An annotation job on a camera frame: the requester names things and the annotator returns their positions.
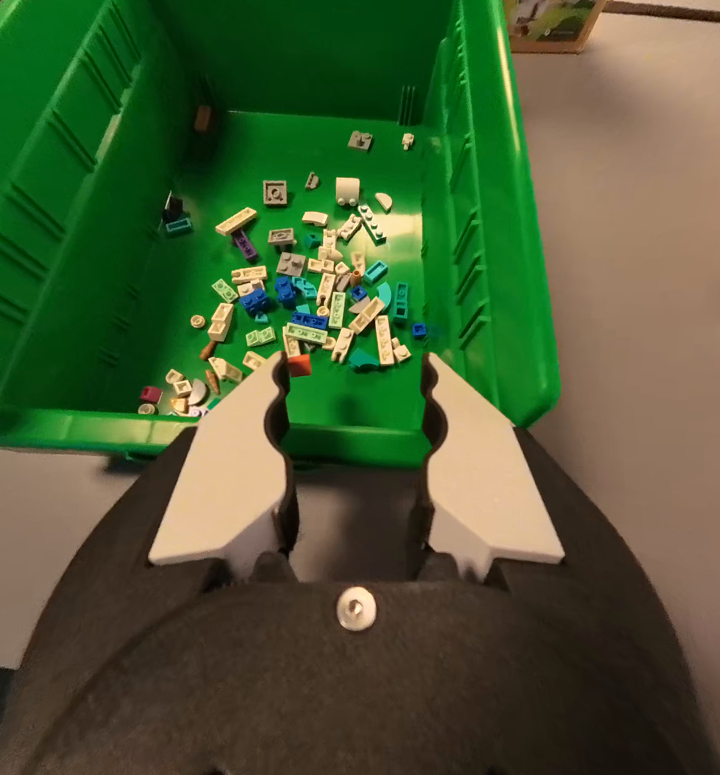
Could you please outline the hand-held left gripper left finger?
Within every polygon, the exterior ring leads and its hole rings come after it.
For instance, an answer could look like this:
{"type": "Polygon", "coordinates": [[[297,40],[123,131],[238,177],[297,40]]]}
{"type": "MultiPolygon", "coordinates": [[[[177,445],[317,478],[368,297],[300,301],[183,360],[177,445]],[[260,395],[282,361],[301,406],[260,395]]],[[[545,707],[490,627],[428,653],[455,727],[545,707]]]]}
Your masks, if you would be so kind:
{"type": "Polygon", "coordinates": [[[148,560],[165,567],[218,559],[232,578],[250,578],[261,556],[289,567],[298,539],[290,430],[288,359],[282,351],[194,428],[148,560]]]}

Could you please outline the pile of lego pieces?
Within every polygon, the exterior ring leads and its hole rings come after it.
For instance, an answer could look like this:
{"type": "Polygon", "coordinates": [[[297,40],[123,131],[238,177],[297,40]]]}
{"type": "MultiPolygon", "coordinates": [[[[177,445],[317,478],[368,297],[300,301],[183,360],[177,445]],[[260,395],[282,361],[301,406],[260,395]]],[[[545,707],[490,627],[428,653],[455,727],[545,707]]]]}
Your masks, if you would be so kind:
{"type": "Polygon", "coordinates": [[[266,321],[235,302],[216,357],[242,367],[248,352],[285,349],[293,315],[320,315],[329,340],[339,339],[376,297],[388,306],[390,338],[412,358],[379,359],[374,320],[353,336],[345,356],[298,340],[311,374],[294,378],[288,395],[293,425],[336,430],[408,430],[419,423],[423,343],[413,324],[426,321],[422,216],[424,139],[404,150],[404,128],[391,122],[234,112],[222,135],[196,143],[178,182],[192,232],[165,237],[146,267],[128,363],[132,388],[154,385],[173,394],[170,370],[206,381],[211,315],[222,302],[212,288],[233,285],[248,266],[231,237],[215,225],[242,208],[258,216],[244,227],[268,277],[266,321]]]}

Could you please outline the green plastic bin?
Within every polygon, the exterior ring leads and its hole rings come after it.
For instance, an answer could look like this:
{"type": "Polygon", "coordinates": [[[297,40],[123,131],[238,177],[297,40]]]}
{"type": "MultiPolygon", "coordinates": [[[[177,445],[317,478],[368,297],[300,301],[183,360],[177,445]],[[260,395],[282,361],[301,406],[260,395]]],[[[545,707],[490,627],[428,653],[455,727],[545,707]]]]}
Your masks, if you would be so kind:
{"type": "Polygon", "coordinates": [[[206,379],[213,285],[273,291],[272,229],[339,228],[359,178],[385,235],[341,246],[409,288],[410,361],[313,352],[292,382],[296,458],[416,467],[422,355],[515,424],[560,393],[523,123],[500,2],[0,2],[0,446],[158,454],[170,370],[206,379]]]}

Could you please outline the colourful lego set box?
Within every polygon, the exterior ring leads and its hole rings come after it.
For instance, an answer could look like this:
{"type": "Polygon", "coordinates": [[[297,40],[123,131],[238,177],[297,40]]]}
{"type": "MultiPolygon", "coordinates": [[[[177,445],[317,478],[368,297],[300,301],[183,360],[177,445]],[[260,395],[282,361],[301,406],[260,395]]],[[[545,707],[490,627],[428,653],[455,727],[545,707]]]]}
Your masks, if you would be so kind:
{"type": "Polygon", "coordinates": [[[512,53],[578,54],[607,1],[504,1],[512,53]]]}

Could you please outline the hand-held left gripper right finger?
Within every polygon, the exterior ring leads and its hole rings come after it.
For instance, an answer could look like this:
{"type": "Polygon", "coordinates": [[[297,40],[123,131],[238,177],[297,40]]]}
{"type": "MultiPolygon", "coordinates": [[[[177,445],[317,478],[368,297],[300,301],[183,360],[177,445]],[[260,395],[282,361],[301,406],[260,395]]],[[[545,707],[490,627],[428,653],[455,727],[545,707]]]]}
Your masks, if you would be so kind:
{"type": "Polygon", "coordinates": [[[423,542],[465,580],[483,581],[498,559],[559,565],[565,549],[514,423],[437,354],[422,366],[423,542]]]}

